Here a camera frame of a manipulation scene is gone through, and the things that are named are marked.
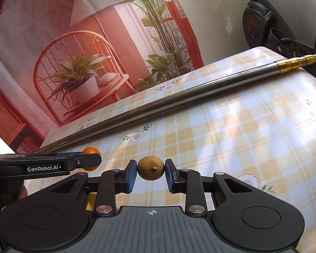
plant pot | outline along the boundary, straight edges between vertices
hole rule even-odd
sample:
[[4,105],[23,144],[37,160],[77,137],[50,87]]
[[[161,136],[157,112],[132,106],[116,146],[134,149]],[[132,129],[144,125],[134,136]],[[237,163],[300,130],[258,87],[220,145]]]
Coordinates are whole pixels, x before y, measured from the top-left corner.
[[87,80],[84,84],[73,90],[70,95],[73,102],[84,104],[86,101],[99,93],[97,82],[94,76]]

silver screw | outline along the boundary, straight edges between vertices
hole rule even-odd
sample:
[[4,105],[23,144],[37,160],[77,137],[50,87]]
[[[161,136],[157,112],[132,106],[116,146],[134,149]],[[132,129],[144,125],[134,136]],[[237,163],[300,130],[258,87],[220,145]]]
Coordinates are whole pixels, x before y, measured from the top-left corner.
[[110,205],[100,205],[96,207],[96,211],[98,213],[107,214],[112,211],[112,207]]
[[205,208],[202,205],[191,205],[188,210],[195,214],[200,214],[205,211]]

chair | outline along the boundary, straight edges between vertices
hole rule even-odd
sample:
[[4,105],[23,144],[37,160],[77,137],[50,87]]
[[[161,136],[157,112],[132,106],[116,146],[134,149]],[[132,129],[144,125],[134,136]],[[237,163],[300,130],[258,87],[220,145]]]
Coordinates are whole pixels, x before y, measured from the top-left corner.
[[[58,85],[53,81],[51,76],[62,70],[58,60],[70,61],[88,50],[100,56],[110,56],[109,59],[101,63],[103,68],[100,68],[97,74],[101,78],[108,72],[116,73],[117,75],[115,75],[113,80],[105,87],[100,88],[99,93],[95,97],[83,104],[73,101],[70,94],[64,97],[52,96],[52,98],[49,98]],[[123,85],[127,87],[132,94],[137,93],[131,85],[132,83],[129,83],[129,75],[126,73],[123,65],[113,54],[115,54],[115,51],[108,41],[92,31],[66,33],[53,40],[42,51],[34,68],[34,86],[60,126],[101,108],[102,103],[109,98],[112,98],[114,101],[119,101],[120,98],[117,95],[117,91]]]

gray ribbed panel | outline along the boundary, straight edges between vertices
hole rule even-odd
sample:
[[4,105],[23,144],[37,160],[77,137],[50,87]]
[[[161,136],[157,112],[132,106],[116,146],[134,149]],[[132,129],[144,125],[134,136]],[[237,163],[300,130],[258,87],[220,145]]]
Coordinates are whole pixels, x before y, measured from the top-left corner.
[[[242,253],[225,244],[205,219],[179,207],[123,207],[119,215],[97,219],[78,243],[59,253]],[[18,253],[10,249],[7,253]]]

plaid tablecloth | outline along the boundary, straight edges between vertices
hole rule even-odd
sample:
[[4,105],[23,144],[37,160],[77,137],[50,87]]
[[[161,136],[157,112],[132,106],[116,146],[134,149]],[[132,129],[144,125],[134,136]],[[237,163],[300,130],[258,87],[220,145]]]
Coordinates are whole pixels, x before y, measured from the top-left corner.
[[[248,50],[122,100],[123,104],[105,108],[103,115],[99,110],[87,119],[100,121],[133,105],[280,58],[263,47]],[[44,145],[64,137],[62,132],[73,132],[81,123],[54,130]],[[177,168],[198,170],[203,176],[223,171],[239,178],[296,206],[305,219],[297,249],[316,252],[316,79],[304,70],[213,96],[65,151],[87,146],[98,148],[103,160],[90,176],[124,169],[130,159],[153,155],[163,161],[170,158]],[[60,179],[26,181],[26,185],[33,193]],[[132,194],[116,198],[118,206],[185,203],[184,195],[169,193],[164,176],[154,182],[138,176]],[[210,194],[206,199],[209,210],[213,209]]]

